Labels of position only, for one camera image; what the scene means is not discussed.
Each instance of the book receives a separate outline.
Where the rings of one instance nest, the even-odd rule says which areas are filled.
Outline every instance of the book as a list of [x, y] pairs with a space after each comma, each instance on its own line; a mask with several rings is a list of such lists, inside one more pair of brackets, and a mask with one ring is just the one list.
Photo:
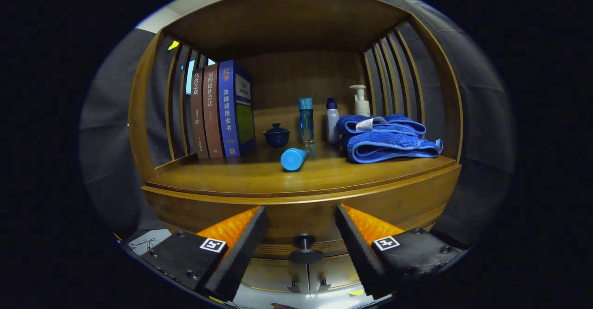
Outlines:
[[204, 68], [197, 68], [191, 79], [191, 125], [193, 127], [193, 139], [196, 145], [198, 159], [208, 158], [208, 147], [206, 146], [206, 132], [204, 130], [204, 113], [202, 111], [202, 76]]
[[203, 79], [203, 109], [204, 109], [204, 130], [206, 132], [206, 145], [210, 158], [223, 157], [221, 145], [221, 131], [218, 121], [218, 102], [216, 82], [218, 80], [218, 64], [212, 64], [204, 68]]
[[235, 60], [219, 64], [218, 109], [226, 157], [241, 156], [255, 145], [252, 78]]

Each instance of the blue bottle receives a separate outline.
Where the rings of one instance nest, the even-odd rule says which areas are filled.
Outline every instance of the blue bottle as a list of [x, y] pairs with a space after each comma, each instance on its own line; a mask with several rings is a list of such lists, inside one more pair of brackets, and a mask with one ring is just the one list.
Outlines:
[[301, 114], [301, 138], [305, 146], [315, 144], [313, 136], [313, 98], [299, 98], [299, 112]]

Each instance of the blue towel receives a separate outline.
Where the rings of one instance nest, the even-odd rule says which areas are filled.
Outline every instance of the blue towel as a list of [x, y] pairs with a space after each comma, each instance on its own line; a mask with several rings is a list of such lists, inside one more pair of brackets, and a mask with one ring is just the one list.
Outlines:
[[342, 136], [342, 147], [356, 163], [375, 163], [396, 157], [437, 157], [443, 145], [440, 139], [431, 142], [418, 136], [401, 133], [366, 131]]
[[[341, 116], [335, 127], [342, 136], [353, 136], [371, 130], [356, 130], [356, 124], [363, 120], [375, 118], [376, 116], [366, 117], [365, 115], [351, 115], [346, 114]], [[417, 123], [403, 114], [386, 115], [383, 117], [387, 122], [373, 123], [372, 132], [391, 132], [406, 134], [409, 136], [423, 136], [426, 133], [426, 127], [421, 123]]]

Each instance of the shelf board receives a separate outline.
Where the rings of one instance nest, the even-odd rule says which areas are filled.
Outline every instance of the shelf board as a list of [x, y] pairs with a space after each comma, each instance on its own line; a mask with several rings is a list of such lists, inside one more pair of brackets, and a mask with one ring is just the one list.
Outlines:
[[296, 50], [362, 52], [407, 15], [379, 0], [221, 0], [163, 31], [218, 61]]
[[280, 155], [289, 147], [303, 148], [294, 143], [279, 149], [258, 145], [241, 157], [197, 159], [151, 178], [146, 185], [200, 195], [290, 197], [362, 189], [455, 164], [443, 156], [354, 164], [336, 146], [318, 142], [302, 167], [288, 172], [280, 165]]

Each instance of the lotion bottle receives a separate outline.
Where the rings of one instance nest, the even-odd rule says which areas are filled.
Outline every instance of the lotion bottle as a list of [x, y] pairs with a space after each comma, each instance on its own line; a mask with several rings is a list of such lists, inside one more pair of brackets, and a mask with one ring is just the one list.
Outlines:
[[366, 100], [365, 91], [366, 87], [364, 85], [356, 84], [351, 85], [350, 89], [356, 90], [356, 95], [354, 95], [354, 112], [356, 115], [366, 115], [367, 117], [371, 115], [371, 106], [369, 105], [369, 101]]

